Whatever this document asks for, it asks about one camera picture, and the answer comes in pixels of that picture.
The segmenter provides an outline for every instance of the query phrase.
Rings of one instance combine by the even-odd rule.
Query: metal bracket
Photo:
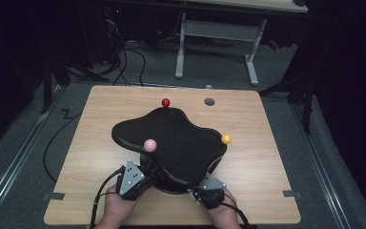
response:
[[[51,193],[51,194],[44,194],[44,196],[41,198],[44,201],[50,200],[50,199],[56,199],[56,200],[63,200],[65,194],[63,193]]]
[[[138,169],[138,167],[129,159],[127,161],[126,170],[124,172],[123,181],[121,182],[119,195],[123,196],[127,193],[135,184],[139,183],[143,178],[144,174]]]
[[[207,190],[215,190],[215,189],[223,189],[226,188],[227,185],[223,183],[218,178],[214,177],[213,175],[207,173],[207,175],[204,177],[203,181],[200,182],[198,185],[199,189],[202,189],[204,191]]]
[[[295,199],[302,198],[301,193],[296,192],[294,190],[283,191],[283,195],[284,195],[285,198],[295,198]]]

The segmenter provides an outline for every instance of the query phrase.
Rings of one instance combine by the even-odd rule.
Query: wooden table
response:
[[[206,89],[95,86],[91,90],[45,215],[50,225],[89,224],[94,197],[112,172],[139,154],[112,140],[112,127],[146,115],[169,98],[197,126],[230,135],[232,142],[214,175],[234,194],[251,224],[298,223],[300,215],[266,113],[257,92]],[[215,101],[213,106],[204,103]],[[97,220],[103,214],[101,199]],[[150,188],[141,198],[129,225],[211,224],[189,195],[172,196]]]

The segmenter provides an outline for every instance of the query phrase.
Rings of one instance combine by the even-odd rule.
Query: white desk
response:
[[[259,10],[280,10],[286,12],[308,11],[306,7],[297,6],[293,0],[188,0],[187,2],[206,3],[240,8],[252,8]],[[253,42],[248,54],[245,54],[245,63],[253,86],[258,85],[257,75],[254,70],[254,55],[257,51],[260,39],[263,35],[267,20],[260,22],[259,26],[239,26],[233,24],[222,24],[186,20],[186,13],[182,13],[180,29],[180,46],[177,53],[176,78],[183,77],[184,69],[184,40],[186,35],[203,36],[211,38],[222,38]]]

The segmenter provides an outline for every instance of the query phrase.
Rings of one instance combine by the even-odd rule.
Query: yellow ball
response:
[[[223,135],[221,137],[221,141],[222,143],[224,143],[225,145],[228,145],[231,142],[231,137],[229,135]]]

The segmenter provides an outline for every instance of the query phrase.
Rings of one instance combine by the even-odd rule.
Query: hand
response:
[[[222,202],[235,206],[236,199],[231,192],[228,189],[224,189],[223,191],[226,196]],[[207,214],[213,222],[213,225],[218,229],[240,229],[237,213],[232,208],[220,205],[216,208],[208,209]]]
[[[130,217],[132,214],[136,201],[124,200],[115,192],[115,185],[108,188],[105,200],[105,212],[103,218],[94,227],[94,229],[116,229]]]

